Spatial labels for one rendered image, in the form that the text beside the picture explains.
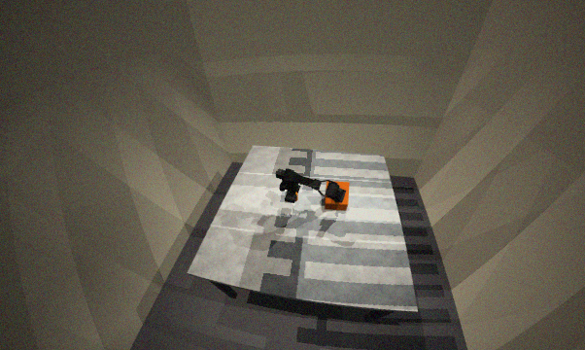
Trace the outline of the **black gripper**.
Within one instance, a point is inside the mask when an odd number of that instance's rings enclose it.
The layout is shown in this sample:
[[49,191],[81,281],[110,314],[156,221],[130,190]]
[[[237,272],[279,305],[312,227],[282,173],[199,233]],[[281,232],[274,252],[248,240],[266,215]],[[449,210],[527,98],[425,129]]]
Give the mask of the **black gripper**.
[[290,189],[290,193],[286,194],[285,201],[290,202],[290,203],[295,203],[295,200],[297,198],[296,193],[298,193],[301,186],[298,183],[296,185],[288,184],[288,186]]

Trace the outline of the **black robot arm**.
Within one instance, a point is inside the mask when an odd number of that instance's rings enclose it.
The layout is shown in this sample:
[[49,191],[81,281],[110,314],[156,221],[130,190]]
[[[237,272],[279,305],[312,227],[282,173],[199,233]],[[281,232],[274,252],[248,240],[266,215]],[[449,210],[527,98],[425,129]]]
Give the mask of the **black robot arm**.
[[[276,178],[282,179],[282,182],[280,184],[280,191],[283,192],[284,190],[287,190],[288,192],[290,191],[288,184],[290,185],[296,185],[301,184],[301,185],[305,185],[308,187],[311,187],[312,189],[318,191],[322,196],[326,196],[327,198],[332,199],[334,202],[336,203],[340,203],[344,200],[345,197],[345,190],[342,190],[339,188],[339,185],[337,185],[336,182],[330,181],[330,180],[324,180],[324,181],[320,181],[320,180],[313,180],[307,177],[303,177],[299,174],[297,174],[296,172],[294,172],[294,170],[288,169],[286,168],[286,170],[283,169],[278,169],[276,171]],[[320,191],[320,186],[322,182],[327,182],[328,186],[327,186],[327,191],[326,194],[323,195],[323,193]]]

